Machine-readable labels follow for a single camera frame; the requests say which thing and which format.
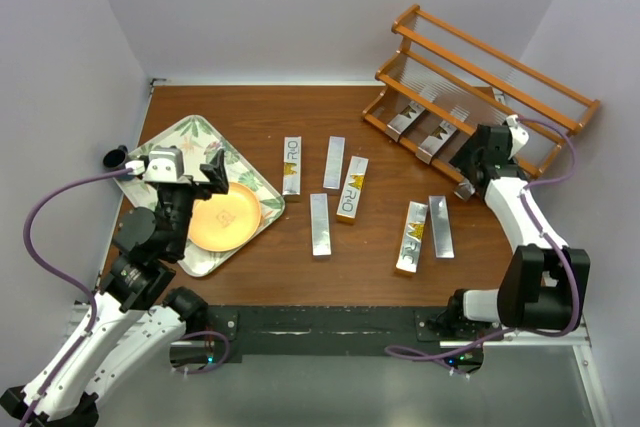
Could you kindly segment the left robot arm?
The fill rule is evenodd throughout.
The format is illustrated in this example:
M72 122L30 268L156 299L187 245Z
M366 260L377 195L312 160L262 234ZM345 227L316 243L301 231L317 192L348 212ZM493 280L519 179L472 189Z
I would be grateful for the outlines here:
M184 257L195 201L229 190L224 150L199 170L202 181L185 174L183 153L172 146L101 174L141 179L155 189L157 203L121 218L112 238L118 256L94 291L36 252L31 230L40 209L28 214L23 242L29 255L80 289L89 309L38 376L2 394L2 408L21 425L94 426L100 408L149 357L174 341L205 335L207 303L187 288L167 288L175 276L172 264Z

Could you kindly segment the silver angled R&O box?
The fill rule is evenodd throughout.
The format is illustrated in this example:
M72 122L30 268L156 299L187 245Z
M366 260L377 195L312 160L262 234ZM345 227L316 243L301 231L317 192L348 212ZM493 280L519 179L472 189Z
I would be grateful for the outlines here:
M398 142L404 133L427 111L427 109L414 101L403 107L393 119L386 125L385 134L395 142Z

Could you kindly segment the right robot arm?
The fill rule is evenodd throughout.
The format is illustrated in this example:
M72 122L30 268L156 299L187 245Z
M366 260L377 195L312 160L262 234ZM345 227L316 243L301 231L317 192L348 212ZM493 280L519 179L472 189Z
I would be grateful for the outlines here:
M538 183L516 159L529 140L524 121L511 115L500 125L478 126L451 160L463 186L493 212L512 249L498 288L459 289L450 297L445 326L459 340L469 339L481 322L552 337L580 324L590 257L555 232L533 198Z

